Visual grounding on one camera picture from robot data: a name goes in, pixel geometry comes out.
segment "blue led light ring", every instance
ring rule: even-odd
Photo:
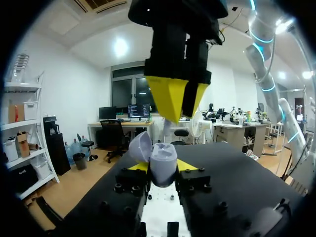
[[[264,92],[272,91],[275,87],[276,87],[276,84],[274,84],[274,85],[272,86],[272,88],[270,88],[270,89],[261,89],[261,90],[264,91]]]
[[[293,139],[299,134],[299,132],[300,132],[300,131],[298,131],[297,133],[295,133],[294,136],[293,136],[288,142],[290,143],[291,141],[293,141]]]
[[[263,62],[265,62],[265,57],[263,56],[263,53],[262,53],[262,51],[261,51],[261,48],[262,48],[262,47],[260,47],[260,46],[257,45],[256,43],[253,43],[252,45],[259,51],[259,53],[260,53],[260,55],[261,55],[261,57],[262,57]]]
[[[280,105],[278,106],[278,108],[280,109],[281,114],[282,114],[282,121],[284,121],[285,120],[285,114],[283,113],[283,110],[282,110]]]
[[[251,4],[251,9],[253,11],[256,10],[255,1],[254,0],[250,0],[250,4]]]
[[[273,41],[273,38],[271,40],[263,40],[263,39],[260,39],[258,37],[256,37],[251,31],[250,31],[250,34],[255,38],[257,39],[258,41],[262,42],[262,43],[271,43]]]

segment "stool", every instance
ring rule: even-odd
[[[274,138],[277,137],[277,133],[270,133],[270,136],[272,137],[272,142],[270,145],[268,145],[270,148],[275,148],[276,146],[273,144]]]
[[[185,146],[186,145],[186,143],[184,141],[180,141],[180,138],[189,136],[189,132],[187,130],[177,129],[174,131],[174,135],[179,137],[179,141],[171,142],[172,145],[174,145],[174,146]]]
[[[94,142],[92,142],[92,141],[85,141],[85,142],[82,142],[82,143],[81,143],[81,146],[82,146],[82,147],[88,147],[88,151],[89,151],[89,161],[98,159],[98,156],[97,156],[97,155],[91,155],[90,147],[93,146],[93,145],[94,145]]]

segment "computer monitor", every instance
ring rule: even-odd
[[[127,107],[128,118],[149,118],[150,117],[150,104],[143,105],[128,105]]]
[[[99,108],[99,120],[116,119],[116,106]]]
[[[263,105],[263,103],[258,103],[258,108],[259,108],[262,112],[264,112],[264,105]]]

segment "white fan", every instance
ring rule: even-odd
[[[203,119],[203,115],[200,111],[197,111],[193,118],[190,119],[189,130],[192,136],[202,136],[202,144],[205,144],[206,131],[211,129],[212,122]]]

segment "window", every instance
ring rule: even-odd
[[[136,103],[155,105],[153,95],[150,91],[146,78],[136,78]]]
[[[127,69],[113,71],[112,78],[112,106],[117,107],[117,113],[127,113],[127,105],[150,104],[151,112],[157,112],[153,95],[144,74],[128,76]]]
[[[112,106],[127,107],[132,98],[132,79],[116,80],[112,82]]]

